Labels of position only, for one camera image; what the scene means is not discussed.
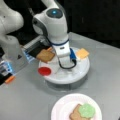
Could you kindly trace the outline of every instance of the gray table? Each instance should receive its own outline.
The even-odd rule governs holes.
[[[48,88],[38,72],[38,61],[32,61],[9,85],[0,87],[0,120],[50,120],[55,102],[69,93],[92,97],[102,110],[103,120],[120,116],[120,49],[70,33],[73,47],[90,52],[88,79],[80,88],[58,92]]]

